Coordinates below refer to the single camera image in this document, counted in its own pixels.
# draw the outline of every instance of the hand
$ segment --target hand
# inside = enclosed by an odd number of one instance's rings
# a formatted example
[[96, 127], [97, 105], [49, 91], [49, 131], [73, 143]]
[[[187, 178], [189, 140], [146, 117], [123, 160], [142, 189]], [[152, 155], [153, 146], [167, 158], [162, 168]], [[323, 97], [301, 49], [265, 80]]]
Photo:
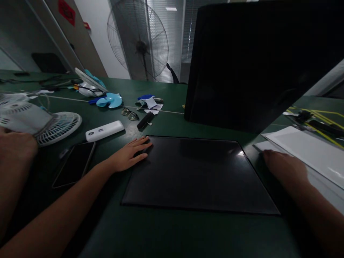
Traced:
[[298, 158], [273, 150], [265, 150], [263, 155], [270, 172], [285, 188], [309, 184], [306, 166]]
[[152, 145], [151, 142], [144, 144], [148, 140], [148, 136], [143, 136], [138, 140], [134, 139], [119, 151], [115, 152], [112, 156], [110, 156], [110, 158], [104, 160], [103, 163], [106, 164], [106, 167], [111, 171], [111, 173], [124, 171], [134, 166], [136, 163], [148, 156], [147, 153], [142, 153], [134, 158], [135, 153]]
[[0, 160], [8, 162], [32, 162], [38, 151], [35, 138], [28, 133], [6, 133], [0, 127]]

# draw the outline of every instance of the white power bank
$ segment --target white power bank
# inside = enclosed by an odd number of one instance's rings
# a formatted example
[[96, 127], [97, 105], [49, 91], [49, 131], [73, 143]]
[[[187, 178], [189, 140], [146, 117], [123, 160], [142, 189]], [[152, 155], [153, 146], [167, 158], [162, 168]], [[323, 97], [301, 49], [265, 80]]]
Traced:
[[95, 142], [102, 138], [108, 137], [112, 134], [118, 133], [124, 130], [124, 126], [121, 121], [115, 121], [95, 129], [86, 132], [86, 140], [88, 142]]

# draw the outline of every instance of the ceiling light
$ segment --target ceiling light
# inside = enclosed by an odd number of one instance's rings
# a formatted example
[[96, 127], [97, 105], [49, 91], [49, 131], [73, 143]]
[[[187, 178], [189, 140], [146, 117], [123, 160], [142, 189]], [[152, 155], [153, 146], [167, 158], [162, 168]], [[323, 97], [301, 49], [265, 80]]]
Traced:
[[175, 8], [175, 7], [166, 7], [166, 10], [167, 11], [176, 11], [177, 8]]

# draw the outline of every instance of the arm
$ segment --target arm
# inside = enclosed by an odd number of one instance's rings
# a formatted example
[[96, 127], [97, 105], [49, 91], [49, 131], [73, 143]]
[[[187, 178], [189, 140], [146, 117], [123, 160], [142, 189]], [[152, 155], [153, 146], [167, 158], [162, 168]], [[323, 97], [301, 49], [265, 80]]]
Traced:
[[309, 183], [302, 161], [271, 150], [263, 154], [271, 173], [301, 209], [325, 252], [330, 257], [344, 257], [344, 216]]
[[96, 165], [4, 245], [0, 257], [60, 257], [109, 177], [147, 157], [144, 153], [133, 158], [136, 152], [151, 146], [143, 144], [147, 140], [135, 139]]
[[6, 134], [0, 127], [0, 240], [5, 235], [36, 153], [37, 142], [30, 134]]

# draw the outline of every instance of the smartphone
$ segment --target smartphone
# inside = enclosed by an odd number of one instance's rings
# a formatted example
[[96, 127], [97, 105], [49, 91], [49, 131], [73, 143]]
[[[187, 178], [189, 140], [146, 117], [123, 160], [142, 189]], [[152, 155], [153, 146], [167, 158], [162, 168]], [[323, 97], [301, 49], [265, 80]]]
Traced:
[[95, 142], [75, 145], [66, 157], [52, 188], [72, 185], [79, 181], [87, 171], [95, 146]]

